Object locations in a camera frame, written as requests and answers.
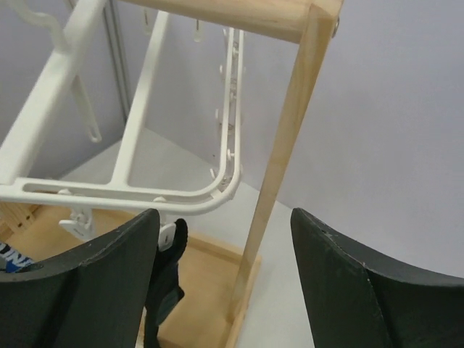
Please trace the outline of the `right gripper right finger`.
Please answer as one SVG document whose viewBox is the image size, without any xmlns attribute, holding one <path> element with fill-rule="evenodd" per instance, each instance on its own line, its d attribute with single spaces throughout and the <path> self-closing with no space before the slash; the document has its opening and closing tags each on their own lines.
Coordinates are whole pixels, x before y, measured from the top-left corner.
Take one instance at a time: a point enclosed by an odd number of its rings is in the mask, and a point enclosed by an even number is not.
<svg viewBox="0 0 464 348">
<path fill-rule="evenodd" d="M 383 254 L 302 208 L 291 236 L 315 347 L 462 347 L 463 279 Z"/>
</svg>

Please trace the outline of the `black blue sports sock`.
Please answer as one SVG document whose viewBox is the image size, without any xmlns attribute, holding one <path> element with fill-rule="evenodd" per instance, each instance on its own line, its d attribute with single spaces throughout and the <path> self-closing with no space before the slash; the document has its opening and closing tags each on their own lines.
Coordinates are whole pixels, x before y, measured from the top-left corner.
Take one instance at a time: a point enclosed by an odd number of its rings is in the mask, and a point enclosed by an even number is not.
<svg viewBox="0 0 464 348">
<path fill-rule="evenodd" d="M 30 257 L 19 253 L 7 243 L 1 242 L 1 272 L 16 273 L 34 263 L 35 261 Z"/>
</svg>

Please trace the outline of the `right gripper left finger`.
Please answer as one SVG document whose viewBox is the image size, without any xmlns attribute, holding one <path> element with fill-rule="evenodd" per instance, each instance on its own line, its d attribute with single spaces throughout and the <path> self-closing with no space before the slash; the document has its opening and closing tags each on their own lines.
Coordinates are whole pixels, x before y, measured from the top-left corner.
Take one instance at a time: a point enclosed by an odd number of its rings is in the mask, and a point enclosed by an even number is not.
<svg viewBox="0 0 464 348">
<path fill-rule="evenodd" d="M 1 274 L 2 347 L 134 347 L 160 215 L 120 227 L 27 270 Z"/>
</svg>

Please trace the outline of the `white plastic clip hanger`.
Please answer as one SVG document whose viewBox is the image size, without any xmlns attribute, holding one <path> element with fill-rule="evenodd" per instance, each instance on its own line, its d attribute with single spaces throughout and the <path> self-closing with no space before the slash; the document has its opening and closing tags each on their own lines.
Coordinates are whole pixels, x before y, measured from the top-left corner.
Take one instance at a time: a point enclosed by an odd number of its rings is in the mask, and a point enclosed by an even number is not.
<svg viewBox="0 0 464 348">
<path fill-rule="evenodd" d="M 7 6 L 24 22 L 48 30 L 54 45 L 32 91 L 1 144 L 1 199 L 5 202 L 69 207 L 61 222 L 84 241 L 95 236 L 95 209 L 145 210 L 169 215 L 200 215 L 232 200 L 241 180 L 241 90 L 244 71 L 244 31 L 230 28 L 224 67 L 223 113 L 220 122 L 220 164 L 213 182 L 196 191 L 175 191 L 132 186 L 136 147 L 148 114 L 149 99 L 170 15 L 160 11 L 120 144 L 112 177 L 107 184 L 35 179 L 29 177 L 66 95 L 75 97 L 89 138 L 102 139 L 88 93 L 79 72 L 104 1 L 79 1 L 66 26 L 50 14 L 33 11 L 24 1 Z"/>
</svg>

